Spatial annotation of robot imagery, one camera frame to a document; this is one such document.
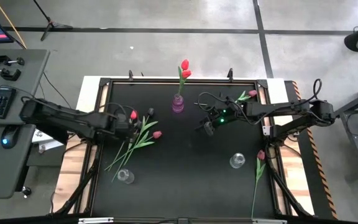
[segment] black table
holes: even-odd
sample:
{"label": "black table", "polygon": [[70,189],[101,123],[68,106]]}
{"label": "black table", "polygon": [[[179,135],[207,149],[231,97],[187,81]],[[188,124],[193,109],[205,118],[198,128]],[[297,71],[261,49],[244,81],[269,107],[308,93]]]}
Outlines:
{"label": "black table", "polygon": [[[7,55],[10,58],[22,57],[25,60],[25,65],[22,68],[18,65],[12,66],[12,69],[17,67],[22,71],[19,79],[16,82],[10,82],[0,77],[0,85],[10,85],[35,94],[48,60],[49,51],[0,49],[0,55]],[[26,94],[17,91],[7,118],[0,119],[0,198],[12,197],[15,190],[20,190],[28,169],[25,163],[35,131],[34,125],[26,124],[21,127],[18,142],[12,149],[3,149],[1,146],[1,134],[5,125],[23,123],[19,113],[22,108],[20,97],[24,95]]]}
{"label": "black table", "polygon": [[[236,121],[221,126],[213,138],[207,137],[194,131],[206,114],[193,103],[203,91],[237,98],[244,90],[254,90],[255,85],[187,85],[183,94],[185,110],[180,114],[171,109],[177,89],[177,85],[161,83],[114,84],[109,101],[134,105],[141,115],[148,108],[155,108],[153,120],[159,123],[150,132],[161,130],[163,137],[133,153],[125,166],[135,175],[131,185],[117,179],[111,183],[117,167],[110,172],[104,168],[112,162],[121,144],[112,141],[103,144],[94,216],[250,217],[256,155],[263,148],[262,127]],[[206,96],[202,101],[212,103],[213,99]],[[246,163],[233,169],[229,160],[237,152],[243,153]],[[258,184],[255,217],[273,217],[275,196],[271,186],[265,172]]]}

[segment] desk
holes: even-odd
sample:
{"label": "desk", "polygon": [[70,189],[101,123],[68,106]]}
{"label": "desk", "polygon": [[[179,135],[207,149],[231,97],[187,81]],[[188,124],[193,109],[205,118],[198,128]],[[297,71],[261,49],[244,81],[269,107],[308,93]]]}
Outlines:
{"label": "desk", "polygon": [[[84,77],[83,85],[81,88],[80,97],[78,99],[77,109],[82,111],[91,111],[94,109],[95,102],[97,99],[97,95],[99,92],[99,102],[100,105],[103,105],[106,101],[107,95],[107,87],[101,85],[101,91],[99,91],[99,84],[103,84],[103,80],[101,78],[104,77]],[[296,89],[296,85],[293,82],[284,82],[282,79],[269,79],[268,83],[268,92],[270,98],[266,98],[264,95],[261,95],[262,103],[268,101],[269,103],[279,103],[288,101],[288,97],[290,99],[297,98],[298,90]],[[274,118],[274,123],[276,124],[285,124],[292,120],[291,116],[281,116]],[[311,136],[310,130],[305,130],[302,135],[306,134],[308,137],[309,146],[314,146],[314,141]],[[79,139],[71,139],[69,141],[67,147],[71,147],[77,144]],[[296,150],[300,150],[303,152],[302,147],[300,149],[297,142],[291,142],[289,140],[286,141],[286,144],[295,148]],[[67,152],[65,154],[65,158],[63,160],[61,173],[58,179],[57,188],[55,190],[55,195],[53,198],[53,202],[55,205],[55,210],[58,210],[65,201],[69,198],[72,192],[75,190],[78,185],[81,169],[84,161],[86,146],[78,146],[73,150]],[[96,147],[89,149],[88,153],[90,153],[91,157],[89,159],[89,164],[93,160],[94,152]],[[332,199],[329,196],[329,189],[326,183],[325,177],[323,177],[323,171],[321,167],[321,163],[319,163],[318,153],[316,151],[310,151],[313,157],[310,158],[299,158],[296,154],[289,151],[289,149],[285,147],[280,148],[281,152],[281,160],[284,168],[285,179],[287,181],[287,186],[296,197],[296,199],[302,204],[306,211],[312,214],[319,215],[321,218],[336,218],[336,213],[334,209],[334,205],[332,203]],[[309,176],[313,176],[316,173],[311,172],[312,169],[305,170],[303,161],[314,162],[315,167],[319,169],[317,172],[320,175],[320,178],[316,177],[313,180],[306,179],[306,173]],[[319,187],[313,187],[308,184],[308,182],[312,182],[315,185],[315,182],[320,182],[320,185],[323,186],[320,188],[324,189],[323,191],[319,191]],[[278,206],[283,213],[285,211],[285,201],[283,199],[281,190],[276,186],[277,191],[277,199]],[[83,197],[81,199],[81,208],[80,211],[83,211],[86,207],[86,203],[88,201],[88,192],[89,192],[89,184],[87,188],[84,190]]]}
{"label": "desk", "polygon": [[[49,51],[47,50],[3,50],[0,55],[7,55],[10,58],[23,57],[25,65],[19,68],[21,76],[16,82],[10,82],[0,77],[0,85],[11,85],[35,94],[41,74],[48,60]],[[21,96],[25,93],[16,92],[12,105],[6,119],[0,119],[0,198],[12,197],[17,189],[24,183],[28,167],[25,166],[27,155],[31,145],[32,135],[35,126],[26,124],[21,127],[17,144],[12,149],[3,149],[1,146],[1,134],[7,124],[22,124],[19,113],[22,108]]]}

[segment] gray desk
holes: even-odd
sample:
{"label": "gray desk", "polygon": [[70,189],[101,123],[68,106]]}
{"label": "gray desk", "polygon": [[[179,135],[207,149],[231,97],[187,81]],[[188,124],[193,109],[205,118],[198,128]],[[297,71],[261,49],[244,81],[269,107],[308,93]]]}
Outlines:
{"label": "gray desk", "polygon": [[[9,66],[0,64],[0,68],[6,68],[11,71],[19,69],[22,74],[17,81],[7,81],[0,76],[0,86],[8,85],[21,90],[28,91],[31,94],[35,94],[38,83],[40,82],[42,72],[47,64],[49,58],[48,50],[13,50],[13,49],[0,49],[0,55],[7,55],[10,59],[15,60],[17,57],[22,57],[25,60],[25,65],[21,66],[14,64]],[[19,117],[19,113],[22,109],[23,103],[20,98],[22,96],[28,96],[28,94],[22,91],[16,91],[16,97],[14,98],[9,112],[5,119],[0,119],[0,124],[24,124]]]}
{"label": "gray desk", "polygon": [[[16,82],[10,82],[0,77],[0,85],[10,85],[35,94],[42,72],[48,60],[47,50],[2,50],[0,55],[8,55],[11,59],[18,56],[25,60],[25,66],[13,65],[12,68],[19,68],[22,71]],[[7,119],[0,119],[0,141],[1,134],[7,124],[22,124],[19,113],[22,108],[21,96],[25,93],[17,92]],[[12,197],[22,171],[26,168],[26,161],[29,155],[32,135],[35,126],[26,124],[21,127],[17,144],[12,149],[3,149],[0,143],[0,198]]]}

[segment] red tulip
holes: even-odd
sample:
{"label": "red tulip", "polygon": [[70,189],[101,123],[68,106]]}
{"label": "red tulip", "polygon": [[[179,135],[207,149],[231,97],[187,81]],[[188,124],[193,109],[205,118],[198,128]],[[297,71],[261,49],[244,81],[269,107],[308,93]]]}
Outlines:
{"label": "red tulip", "polygon": [[131,113],[131,119],[135,120],[137,118],[137,113],[136,111],[132,111]]}
{"label": "red tulip", "polygon": [[181,69],[184,70],[188,70],[189,69],[189,61],[187,59],[184,59],[182,62],[181,62]]}
{"label": "red tulip", "polygon": [[155,132],[153,133],[153,138],[158,139],[159,137],[161,137],[161,135],[162,135],[162,132],[161,132],[161,131],[155,131]]}
{"label": "red tulip", "polygon": [[181,76],[183,78],[188,78],[191,75],[191,71],[190,70],[185,70],[181,73]]}
{"label": "red tulip", "polygon": [[251,90],[251,91],[248,92],[248,95],[250,97],[254,97],[254,96],[258,95],[258,92],[256,90]]}
{"label": "red tulip", "polygon": [[260,160],[264,160],[265,159],[265,151],[260,150],[256,157],[258,157],[258,159],[260,159]]}

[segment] wooden platform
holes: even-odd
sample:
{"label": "wooden platform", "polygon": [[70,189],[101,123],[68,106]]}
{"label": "wooden platform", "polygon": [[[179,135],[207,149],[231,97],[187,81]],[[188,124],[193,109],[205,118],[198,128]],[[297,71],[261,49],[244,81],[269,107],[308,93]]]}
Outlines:
{"label": "wooden platform", "polygon": [[[94,109],[94,104],[96,102],[96,96],[99,87],[99,80],[104,77],[84,77],[83,84],[81,87],[80,96],[78,99],[77,109],[85,112],[92,111]],[[265,103],[265,96],[260,88],[259,94],[262,99],[262,103]],[[268,92],[270,95],[271,103],[283,103],[288,101],[287,92],[285,89],[284,81],[279,78],[268,79]],[[104,104],[107,95],[107,87],[104,89],[104,94],[101,100],[101,105]],[[292,120],[291,116],[280,116],[274,117],[275,124],[285,124]],[[269,125],[269,120],[265,119],[265,124]],[[76,137],[69,140],[67,148],[78,144],[80,140]],[[286,140],[285,144],[294,148],[299,152],[299,146],[297,142]],[[70,150],[65,154],[62,169],[58,178],[55,195],[53,197],[54,210],[58,210],[63,206],[67,201],[70,195],[78,186],[80,181],[80,174],[83,165],[83,160],[85,156],[86,145],[82,144],[76,148]],[[94,147],[91,152],[91,159],[89,160],[89,167],[93,161],[94,153],[96,148]],[[291,190],[292,194],[296,197],[297,201],[301,203],[303,208],[310,214],[314,214],[313,206],[310,199],[310,193],[308,189],[308,183],[306,180],[305,171],[303,169],[302,159],[296,153],[292,152],[287,147],[280,148],[285,178],[287,181],[287,186]],[[88,199],[89,193],[89,183],[83,192],[83,198],[81,203],[82,212],[85,209],[86,200]],[[276,184],[277,197],[280,209],[285,213],[284,199],[283,194]]]}

